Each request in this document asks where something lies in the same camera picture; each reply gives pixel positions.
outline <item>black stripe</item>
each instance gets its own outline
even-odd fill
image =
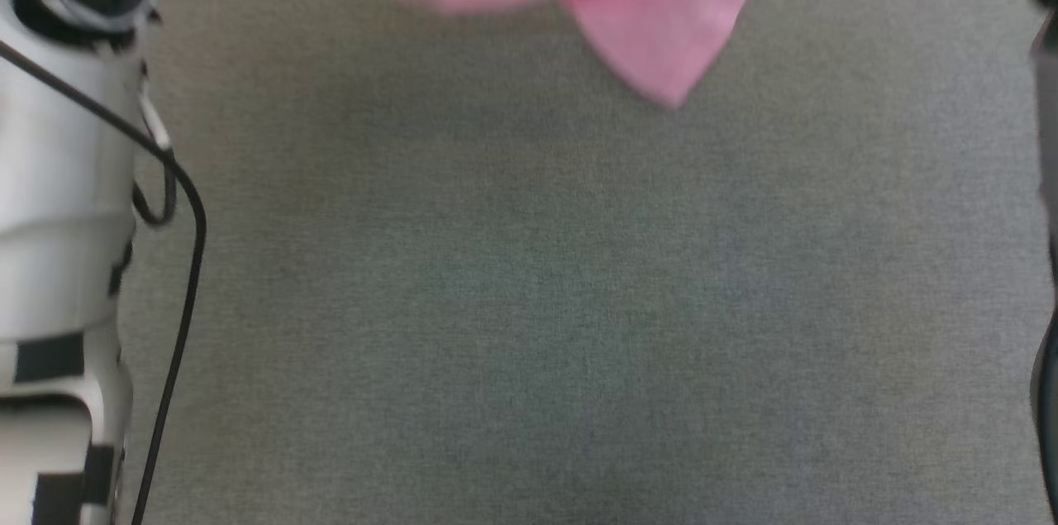
[[[33,525],[78,525],[84,475],[41,474],[33,497]]]
[[[110,476],[114,472],[114,448],[90,447],[85,459],[85,504],[110,504]]]
[[[85,333],[18,344],[15,384],[85,374]]]

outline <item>black cable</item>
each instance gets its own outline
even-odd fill
[[[174,157],[172,149],[163,149],[166,156]],[[162,201],[162,213],[161,215],[156,215],[153,210],[150,209],[150,203],[147,202],[147,197],[144,196],[143,189],[140,189],[139,183],[133,183],[132,185],[132,206],[135,207],[136,214],[140,215],[140,219],[143,219],[144,223],[150,224],[151,228],[164,228],[166,224],[172,222],[172,218],[177,215],[177,181],[172,177],[172,171],[168,169],[163,170],[163,201]]]
[[[115,129],[121,130],[125,137],[131,138],[132,142],[136,145],[146,149],[151,157],[154,157],[156,160],[159,160],[159,163],[162,163],[162,166],[166,170],[172,171],[177,183],[180,183],[181,188],[183,188],[184,194],[187,196],[191,213],[195,215],[195,250],[191,252],[191,264],[187,275],[187,295],[184,298],[183,314],[180,316],[180,328],[177,330],[177,342],[174,345],[172,359],[169,361],[169,374],[165,378],[165,387],[162,390],[162,398],[158,403],[154,431],[150,436],[150,447],[147,450],[143,477],[140,481],[140,493],[136,495],[135,510],[132,513],[132,525],[141,525],[144,512],[147,509],[150,484],[154,477],[154,465],[158,463],[158,453],[162,446],[165,418],[169,413],[172,392],[177,385],[177,376],[180,374],[180,362],[183,359],[184,348],[187,345],[187,336],[190,332],[191,314],[195,311],[195,297],[198,292],[199,274],[202,271],[202,256],[205,251],[205,206],[202,204],[202,198],[199,196],[195,183],[187,175],[187,171],[184,171],[184,168],[177,163],[176,158],[171,155],[166,155],[165,149],[160,148],[150,137],[141,132],[131,123],[126,122],[121,115],[108,110],[103,104],[92,99],[91,96],[78,91],[77,88],[68,84],[68,82],[48,72],[48,70],[41,68],[37,62],[30,60],[25,55],[18,53],[15,48],[7,46],[3,41],[0,41],[0,58],[4,58],[19,70],[23,70],[23,72],[35,79],[55,89],[60,95],[67,96],[67,98],[78,104],[85,110],[91,111],[97,119],[109,123]]]

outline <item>gray carpet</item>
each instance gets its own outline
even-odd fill
[[[674,113],[553,7],[163,12],[212,239],[150,523],[1047,521],[1027,0],[751,0]],[[127,282],[132,475],[189,245]]]

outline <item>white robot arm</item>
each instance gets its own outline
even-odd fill
[[[133,522],[143,518],[186,339],[204,243],[201,201],[146,96],[156,0],[0,0],[0,523],[104,525],[115,495],[132,386],[116,304],[133,207],[148,224],[189,188],[199,230],[188,303]],[[136,145],[166,166],[150,213]]]

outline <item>black tape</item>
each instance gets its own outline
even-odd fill
[[[85,459],[84,503],[95,506],[110,504],[110,476],[114,473],[114,448],[91,447]]]
[[[33,525],[78,525],[84,475],[41,474],[33,497]]]
[[[85,333],[18,344],[15,384],[85,375]]]

